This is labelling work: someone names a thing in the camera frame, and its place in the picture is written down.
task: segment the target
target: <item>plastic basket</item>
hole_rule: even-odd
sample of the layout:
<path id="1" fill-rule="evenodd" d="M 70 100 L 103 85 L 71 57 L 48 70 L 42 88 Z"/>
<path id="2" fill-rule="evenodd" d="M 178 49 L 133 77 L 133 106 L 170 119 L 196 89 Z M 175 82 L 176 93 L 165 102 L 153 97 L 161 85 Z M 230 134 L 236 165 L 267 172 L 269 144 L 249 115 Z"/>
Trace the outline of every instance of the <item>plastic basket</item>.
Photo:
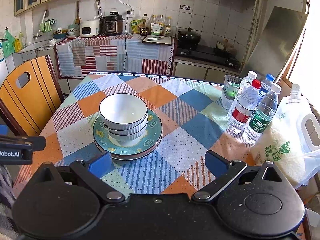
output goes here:
<path id="1" fill-rule="evenodd" d="M 227 99 L 234 100 L 240 87 L 242 78 L 225 75 L 223 91 Z"/>
<path id="2" fill-rule="evenodd" d="M 226 98 L 226 95 L 224 93 L 224 91 L 222 91 L 222 96 L 221 96 L 221 101 L 222 101 L 222 106 L 223 108 L 229 110 L 232 103 L 233 103 L 233 100 L 230 100 L 228 98 Z"/>

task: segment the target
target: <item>blue bottle cap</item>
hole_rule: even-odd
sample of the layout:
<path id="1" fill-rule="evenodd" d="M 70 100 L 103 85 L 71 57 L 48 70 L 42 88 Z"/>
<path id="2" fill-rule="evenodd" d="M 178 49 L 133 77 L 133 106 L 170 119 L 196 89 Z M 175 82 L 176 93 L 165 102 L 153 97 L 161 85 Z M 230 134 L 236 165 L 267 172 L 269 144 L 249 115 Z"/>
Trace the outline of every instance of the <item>blue bottle cap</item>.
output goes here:
<path id="1" fill-rule="evenodd" d="M 267 74 L 266 75 L 266 79 L 268 79 L 268 80 L 273 82 L 275 80 L 275 77 L 273 75 L 271 75 L 271 74 Z"/>

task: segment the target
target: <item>chair backrest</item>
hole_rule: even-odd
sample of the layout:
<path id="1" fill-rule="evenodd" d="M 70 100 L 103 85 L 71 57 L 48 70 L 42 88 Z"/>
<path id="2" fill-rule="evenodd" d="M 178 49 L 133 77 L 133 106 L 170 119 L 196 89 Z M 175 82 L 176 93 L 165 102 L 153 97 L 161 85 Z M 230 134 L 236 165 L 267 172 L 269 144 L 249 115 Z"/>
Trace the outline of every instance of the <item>chair backrest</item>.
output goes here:
<path id="1" fill-rule="evenodd" d="M 24 73 L 28 82 L 21 87 L 17 79 Z M 0 116 L 15 135 L 39 135 L 62 102 L 49 56 L 23 63 L 0 87 Z"/>

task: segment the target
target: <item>faucet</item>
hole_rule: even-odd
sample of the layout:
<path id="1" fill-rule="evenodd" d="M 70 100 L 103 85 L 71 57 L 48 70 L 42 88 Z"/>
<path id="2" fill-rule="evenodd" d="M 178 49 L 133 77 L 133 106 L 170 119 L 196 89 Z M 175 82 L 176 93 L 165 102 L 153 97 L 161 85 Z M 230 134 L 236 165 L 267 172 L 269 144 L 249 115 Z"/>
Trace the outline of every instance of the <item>faucet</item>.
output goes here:
<path id="1" fill-rule="evenodd" d="M 41 36 L 42 36 L 42 34 L 39 35 L 39 33 L 37 33 L 37 35 L 36 35 L 36 36 L 33 36 L 33 38 L 34 38 L 35 40 L 37 40 L 37 38 L 39 38 L 39 37 L 41 37 Z"/>

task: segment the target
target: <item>red bottle cap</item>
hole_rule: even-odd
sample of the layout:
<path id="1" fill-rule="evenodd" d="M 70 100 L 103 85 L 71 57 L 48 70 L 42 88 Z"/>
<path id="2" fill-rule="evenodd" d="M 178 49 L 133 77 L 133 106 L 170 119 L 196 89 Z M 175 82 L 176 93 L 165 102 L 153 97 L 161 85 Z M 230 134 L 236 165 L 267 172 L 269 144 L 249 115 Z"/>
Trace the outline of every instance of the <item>red bottle cap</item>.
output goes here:
<path id="1" fill-rule="evenodd" d="M 261 88 L 261 82 L 258 79 L 254 79 L 252 81 L 252 86 L 256 89 L 260 89 Z"/>

